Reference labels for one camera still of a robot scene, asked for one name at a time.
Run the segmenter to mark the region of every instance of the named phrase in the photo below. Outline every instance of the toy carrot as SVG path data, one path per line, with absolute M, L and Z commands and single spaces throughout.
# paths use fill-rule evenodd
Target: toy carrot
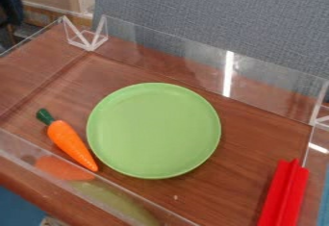
M 56 146 L 79 164 L 89 170 L 98 171 L 98 165 L 71 125 L 63 120 L 55 120 L 45 109 L 36 112 L 36 117 L 48 125 L 48 137 Z

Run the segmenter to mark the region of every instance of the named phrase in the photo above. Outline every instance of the plate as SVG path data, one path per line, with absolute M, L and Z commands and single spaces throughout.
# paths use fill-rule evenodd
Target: plate
M 118 172 L 146 179 L 170 178 L 199 166 L 219 136 L 209 101 L 170 84 L 122 88 L 100 101 L 87 120 L 98 158 Z

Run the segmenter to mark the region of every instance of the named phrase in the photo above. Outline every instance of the blue floor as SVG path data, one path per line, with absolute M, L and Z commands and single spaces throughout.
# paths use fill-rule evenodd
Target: blue floor
M 39 226 L 45 213 L 0 187 L 0 225 Z

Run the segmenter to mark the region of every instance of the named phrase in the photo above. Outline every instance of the red object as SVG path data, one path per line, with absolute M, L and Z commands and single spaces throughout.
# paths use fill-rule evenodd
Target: red object
M 295 226 L 309 179 L 298 160 L 279 161 L 258 226 Z

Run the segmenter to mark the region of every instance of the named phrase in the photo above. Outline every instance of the acrylic bracket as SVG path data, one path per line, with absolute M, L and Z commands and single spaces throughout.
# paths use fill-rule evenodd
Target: acrylic bracket
M 108 25 L 104 15 L 100 17 L 95 32 L 79 30 L 67 16 L 63 16 L 63 23 L 68 43 L 85 51 L 95 51 L 95 49 L 98 49 L 98 47 L 108 40 Z

